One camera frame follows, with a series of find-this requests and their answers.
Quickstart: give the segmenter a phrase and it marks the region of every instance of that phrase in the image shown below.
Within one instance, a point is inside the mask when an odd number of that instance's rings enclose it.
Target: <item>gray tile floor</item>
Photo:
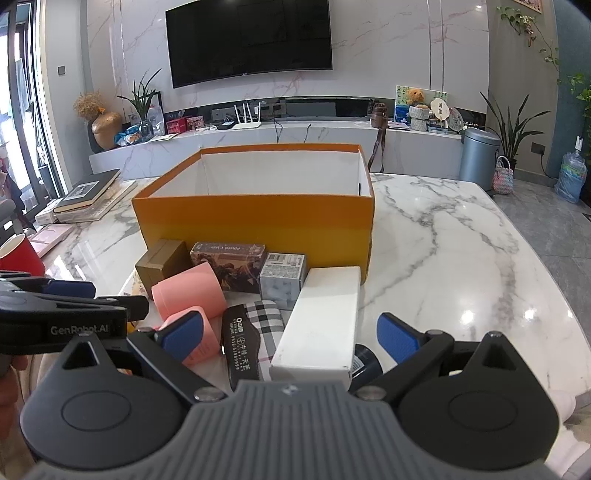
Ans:
[[[591,342],[591,208],[559,198],[554,189],[515,181],[494,200],[554,277]]]

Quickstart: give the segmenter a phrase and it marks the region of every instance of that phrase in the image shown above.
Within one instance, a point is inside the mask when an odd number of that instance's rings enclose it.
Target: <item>wall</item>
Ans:
[[[133,79],[161,67],[154,87],[162,91],[165,111],[278,96],[394,98],[396,85],[448,91],[451,105],[485,111],[478,94],[488,89],[484,1],[329,0],[332,71],[247,75],[173,89],[165,11],[185,3],[88,0],[92,83],[110,108],[129,113],[115,95],[128,95]]]
[[[67,190],[92,173],[85,123],[73,105],[85,91],[80,48],[80,0],[41,0],[40,57],[44,97],[62,181]],[[66,74],[58,76],[58,66]]]
[[[548,175],[556,177],[563,155],[574,151],[577,135],[583,136],[584,103],[570,93],[567,76],[581,72],[591,80],[591,22],[569,0],[554,0],[554,10],[564,79],[558,87],[556,128],[547,168]]]
[[[494,97],[501,107],[505,118],[507,106],[511,112],[517,113],[521,102],[527,94],[530,99],[522,116],[535,115],[544,110],[550,113],[532,120],[527,130],[539,130],[543,135],[526,137],[519,147],[517,169],[544,175],[540,166],[540,156],[531,152],[531,143],[545,145],[547,162],[552,148],[554,123],[556,120],[556,105],[558,88],[556,79],[558,73],[552,65],[544,62],[539,50],[543,47],[541,41],[536,41],[528,47],[525,35],[517,36],[507,20],[501,22],[496,11],[499,5],[520,7],[510,0],[488,0],[488,18],[490,33],[491,66],[489,79],[489,95]],[[556,21],[552,0],[542,0],[544,14],[538,15],[537,25],[547,40],[556,41]],[[522,13],[536,15],[533,10],[521,6]],[[494,116],[488,112],[487,125],[497,129]]]

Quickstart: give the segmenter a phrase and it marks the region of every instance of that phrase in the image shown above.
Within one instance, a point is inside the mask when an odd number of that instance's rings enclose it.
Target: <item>wall-mounted tv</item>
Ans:
[[[328,0],[198,0],[167,11],[166,30],[175,88],[332,69]]]

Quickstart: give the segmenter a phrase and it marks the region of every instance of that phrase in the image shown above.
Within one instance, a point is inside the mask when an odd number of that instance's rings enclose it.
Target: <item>gray gripper base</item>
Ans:
[[[358,400],[345,392],[342,384],[241,382],[233,396],[219,403],[194,406],[167,446],[133,465],[83,473],[40,463],[25,479],[556,480],[556,477],[542,461],[503,472],[471,472],[443,463],[405,436],[387,404]]]

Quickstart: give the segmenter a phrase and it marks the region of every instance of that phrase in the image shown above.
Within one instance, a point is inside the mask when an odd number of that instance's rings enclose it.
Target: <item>plaid fabric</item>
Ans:
[[[256,301],[244,306],[248,320],[261,334],[261,346],[258,354],[259,378],[270,381],[269,366],[285,329],[281,312],[275,302],[271,300]]]

